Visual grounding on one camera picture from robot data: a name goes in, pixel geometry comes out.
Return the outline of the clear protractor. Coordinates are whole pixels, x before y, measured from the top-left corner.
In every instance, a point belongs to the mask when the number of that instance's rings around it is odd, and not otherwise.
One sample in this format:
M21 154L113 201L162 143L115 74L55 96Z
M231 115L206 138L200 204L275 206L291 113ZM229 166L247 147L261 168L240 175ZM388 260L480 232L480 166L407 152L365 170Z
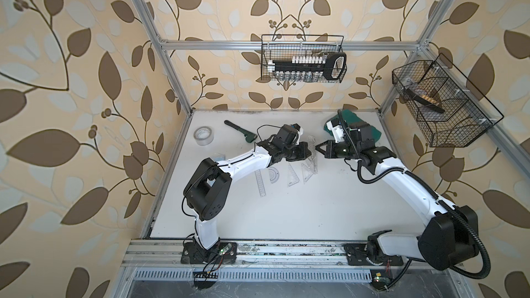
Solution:
M277 168L275 167L270 167L268 168L268 171L269 171L269 181L271 184L275 184L279 181L280 179L280 172Z

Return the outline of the clear triangle ruler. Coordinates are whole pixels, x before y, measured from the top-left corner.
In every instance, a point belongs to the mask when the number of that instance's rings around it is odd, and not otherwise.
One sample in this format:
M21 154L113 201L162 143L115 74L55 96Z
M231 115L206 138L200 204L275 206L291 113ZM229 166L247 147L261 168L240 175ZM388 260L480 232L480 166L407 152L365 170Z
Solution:
M288 168L288 186L289 187L295 186L296 184L300 182L300 178L298 177L297 173L295 172L294 167L290 163L287 164L287 168Z
M302 176L304 183L308 183L308 181L312 178L313 175L315 175L313 168L310 168L306 164L302 164Z

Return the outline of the clear straight ruler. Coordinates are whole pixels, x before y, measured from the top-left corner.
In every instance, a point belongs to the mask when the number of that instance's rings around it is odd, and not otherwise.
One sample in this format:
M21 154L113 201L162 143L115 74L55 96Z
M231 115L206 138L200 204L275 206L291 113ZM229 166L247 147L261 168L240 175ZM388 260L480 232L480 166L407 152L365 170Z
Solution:
M266 197L266 190L265 190L265 185L264 185L264 180L262 177L261 170L255 171L255 178L258 184L258 190L259 190L260 197Z

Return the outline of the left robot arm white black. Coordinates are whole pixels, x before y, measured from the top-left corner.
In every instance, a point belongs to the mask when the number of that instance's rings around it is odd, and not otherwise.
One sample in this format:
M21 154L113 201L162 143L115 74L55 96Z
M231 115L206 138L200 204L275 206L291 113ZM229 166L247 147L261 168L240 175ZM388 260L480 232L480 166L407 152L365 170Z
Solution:
M216 220L226 204L231 184L283 160L308 159L311 151L308 143L300 140L302 135L299 125L284 124L276 134L255 142L246 153L219 162L211 158L200 162L183 191L182 204L191 209L190 216L195 218L193 240L184 244L183 264L235 262L238 244L221 240Z

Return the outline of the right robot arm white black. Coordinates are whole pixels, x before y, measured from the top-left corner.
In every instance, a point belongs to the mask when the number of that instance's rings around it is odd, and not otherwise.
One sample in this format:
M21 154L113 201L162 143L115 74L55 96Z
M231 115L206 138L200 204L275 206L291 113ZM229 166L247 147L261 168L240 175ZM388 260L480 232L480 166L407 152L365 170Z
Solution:
M376 146L371 125L347 124L342 117L327 121L332 140L316 146L327 159L354 160L361 183L384 181L421 218L421 233L397 234L381 230L369 236L365 255L378 265L393 256L425 262L436 270L451 269L480 280L491 271L491 259L478 234L478 216L468 206L457 206L410 171L385 146Z

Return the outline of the black socket bit holder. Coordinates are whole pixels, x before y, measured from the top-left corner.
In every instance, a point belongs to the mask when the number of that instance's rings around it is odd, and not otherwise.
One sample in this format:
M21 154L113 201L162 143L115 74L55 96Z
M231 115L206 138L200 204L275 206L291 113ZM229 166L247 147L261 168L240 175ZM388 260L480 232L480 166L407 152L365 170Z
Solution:
M341 82L347 72L345 52L325 52L322 56L292 56L269 60L266 73L279 81L304 83Z

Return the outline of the clear tape roll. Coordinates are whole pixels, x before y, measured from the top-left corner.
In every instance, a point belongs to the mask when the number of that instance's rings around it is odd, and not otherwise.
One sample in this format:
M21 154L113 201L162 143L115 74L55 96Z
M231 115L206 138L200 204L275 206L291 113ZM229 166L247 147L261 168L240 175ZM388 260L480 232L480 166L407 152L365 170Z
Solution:
M201 126L193 133L193 138L199 146L207 146L214 140L214 132L211 127Z

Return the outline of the dark object in right basket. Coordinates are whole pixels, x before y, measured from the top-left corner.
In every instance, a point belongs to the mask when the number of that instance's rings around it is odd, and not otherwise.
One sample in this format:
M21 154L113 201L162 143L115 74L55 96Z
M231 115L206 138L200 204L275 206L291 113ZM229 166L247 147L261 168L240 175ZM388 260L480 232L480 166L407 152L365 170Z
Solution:
M441 103L437 102L434 98L431 98L431 97L426 96L426 95L421 95L421 94L411 90L410 88L407 88L405 90L405 93L407 94L407 96L410 99L420 103L421 105L423 105L427 109L433 110L433 111L435 111L437 113L444 113L445 112L445 110L441 106Z

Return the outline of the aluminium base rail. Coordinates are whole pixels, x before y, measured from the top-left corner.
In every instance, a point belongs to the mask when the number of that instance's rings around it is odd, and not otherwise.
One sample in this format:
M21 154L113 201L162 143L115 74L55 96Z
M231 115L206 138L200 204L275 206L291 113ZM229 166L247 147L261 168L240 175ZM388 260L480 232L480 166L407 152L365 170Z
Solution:
M369 284L394 277L405 257L367 261L361 241L233 240L230 251L200 262L191 241L134 240L122 266L134 280Z

